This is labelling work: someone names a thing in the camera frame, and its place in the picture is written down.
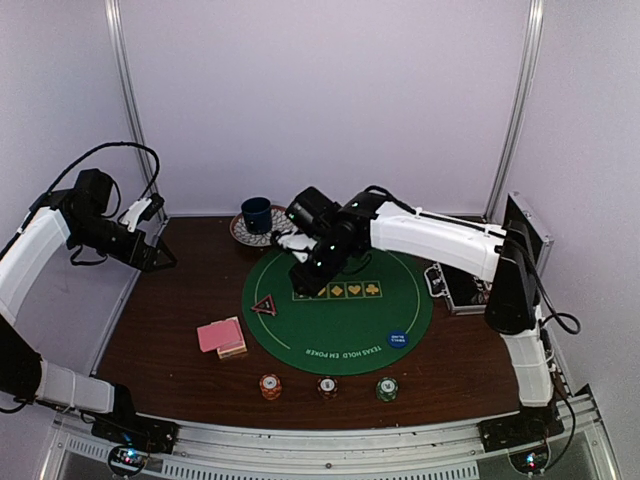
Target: mug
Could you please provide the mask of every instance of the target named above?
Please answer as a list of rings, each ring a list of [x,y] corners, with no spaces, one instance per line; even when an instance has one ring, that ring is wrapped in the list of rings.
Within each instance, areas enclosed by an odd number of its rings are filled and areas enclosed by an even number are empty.
[[[271,202],[264,197],[253,197],[242,203],[242,217],[247,232],[262,235],[271,231]]]

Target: blue button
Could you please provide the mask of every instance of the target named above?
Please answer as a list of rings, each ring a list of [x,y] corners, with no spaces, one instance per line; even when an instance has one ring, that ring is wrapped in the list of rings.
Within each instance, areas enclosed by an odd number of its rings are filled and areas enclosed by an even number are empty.
[[[393,348],[404,348],[409,344],[409,335],[402,330],[394,330],[387,337],[387,342]]]

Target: red triangle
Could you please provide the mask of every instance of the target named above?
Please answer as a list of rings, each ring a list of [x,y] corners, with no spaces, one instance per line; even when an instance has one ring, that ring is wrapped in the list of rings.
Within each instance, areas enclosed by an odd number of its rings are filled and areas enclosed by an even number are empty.
[[[267,315],[272,315],[274,317],[278,314],[276,311],[276,304],[273,301],[271,294],[267,295],[251,307],[251,311],[256,313],[266,313]]]

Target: round green mat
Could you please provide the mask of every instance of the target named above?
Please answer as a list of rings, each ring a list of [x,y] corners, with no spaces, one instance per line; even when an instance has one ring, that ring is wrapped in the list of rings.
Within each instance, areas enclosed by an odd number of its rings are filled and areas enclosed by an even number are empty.
[[[433,302],[415,260],[371,253],[362,272],[339,275],[315,298],[293,292],[293,255],[265,255],[249,273],[242,296],[244,317],[258,342],[284,363],[323,375],[370,372],[408,354],[429,327]],[[276,316],[251,311],[267,295]],[[408,334],[406,347],[389,346],[394,330]]]

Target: poker chip stack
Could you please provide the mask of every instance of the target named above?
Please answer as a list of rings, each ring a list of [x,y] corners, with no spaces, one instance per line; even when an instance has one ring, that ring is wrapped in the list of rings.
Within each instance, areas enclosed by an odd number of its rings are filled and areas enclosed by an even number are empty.
[[[262,396],[267,400],[275,400],[282,393],[282,383],[280,383],[280,379],[273,375],[264,375],[260,379],[260,391],[262,392]]]
[[[318,394],[325,400],[330,400],[338,396],[338,381],[335,378],[319,378],[317,388]]]
[[[383,402],[392,402],[398,396],[398,382],[391,377],[381,378],[376,385],[376,397]]]

